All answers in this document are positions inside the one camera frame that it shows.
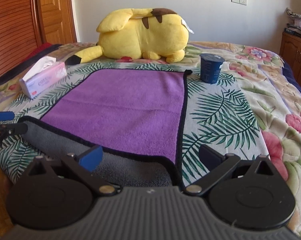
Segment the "metal screw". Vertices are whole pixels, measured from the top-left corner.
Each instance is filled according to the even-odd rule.
[[[189,193],[196,194],[196,193],[201,193],[203,189],[201,186],[198,186],[198,185],[190,185],[190,186],[186,187],[186,190]]]
[[[99,191],[103,194],[112,194],[115,191],[115,188],[111,185],[104,185],[99,188]]]

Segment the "blue handle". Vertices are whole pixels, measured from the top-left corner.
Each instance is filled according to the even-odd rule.
[[[13,120],[14,118],[14,112],[0,112],[0,121]]]

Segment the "red cloth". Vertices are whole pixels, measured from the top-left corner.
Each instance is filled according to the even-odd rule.
[[[44,49],[49,48],[50,46],[52,46],[51,43],[46,42],[43,45],[39,46],[37,49],[34,49],[26,58],[24,58],[21,62],[24,62],[28,59],[30,59],[31,57],[35,56],[36,54],[38,54],[39,52],[43,51]]]

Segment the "white wall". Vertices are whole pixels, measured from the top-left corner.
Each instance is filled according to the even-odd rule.
[[[248,0],[248,6],[231,0],[74,0],[81,42],[96,42],[96,27],[119,8],[170,8],[195,32],[193,41],[223,41],[279,52],[288,22],[286,7],[301,14],[301,0]]]
[[[75,32],[76,32],[76,39],[77,39],[77,42],[80,42],[75,0],[71,0],[71,5],[72,5],[72,8],[73,8],[73,18],[74,18],[74,26],[75,26]]]

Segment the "purple towel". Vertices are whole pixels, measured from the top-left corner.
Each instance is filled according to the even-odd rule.
[[[107,148],[175,163],[183,102],[183,73],[102,69],[41,120]]]

